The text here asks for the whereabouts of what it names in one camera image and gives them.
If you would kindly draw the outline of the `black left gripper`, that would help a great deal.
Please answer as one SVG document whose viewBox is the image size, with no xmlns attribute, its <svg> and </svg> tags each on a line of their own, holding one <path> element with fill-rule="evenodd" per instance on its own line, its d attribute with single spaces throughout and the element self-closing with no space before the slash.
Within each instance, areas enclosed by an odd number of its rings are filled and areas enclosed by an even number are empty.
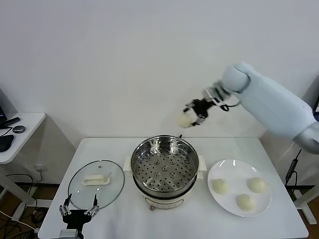
<svg viewBox="0 0 319 239">
<path fill-rule="evenodd" d="M 99 205 L 98 205 L 98 199 L 97 194 L 95 194 L 93 206 L 86 210 L 69 210 L 68 206 L 71 201 L 71 196 L 69 195 L 64 203 L 59 206 L 59 211 L 63 215 L 62 219 L 63 222 L 67 224 L 67 229 L 76 229 L 78 231 L 81 231 L 83 229 L 83 226 L 86 223 L 90 222 L 90 216 L 94 216 L 99 211 Z"/>
</svg>

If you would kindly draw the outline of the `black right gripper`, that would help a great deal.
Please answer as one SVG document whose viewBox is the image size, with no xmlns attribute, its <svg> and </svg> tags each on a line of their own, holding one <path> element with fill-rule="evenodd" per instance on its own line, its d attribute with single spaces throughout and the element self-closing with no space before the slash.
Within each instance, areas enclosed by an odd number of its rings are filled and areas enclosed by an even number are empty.
<svg viewBox="0 0 319 239">
<path fill-rule="evenodd" d="M 208 102 L 205 99 L 195 99 L 185 105 L 183 109 L 184 112 L 187 112 L 191 109 L 194 110 L 196 116 L 191 117 L 192 123 L 191 126 L 201 125 L 206 118 L 208 117 L 208 110 L 212 107 L 212 102 Z"/>
</svg>

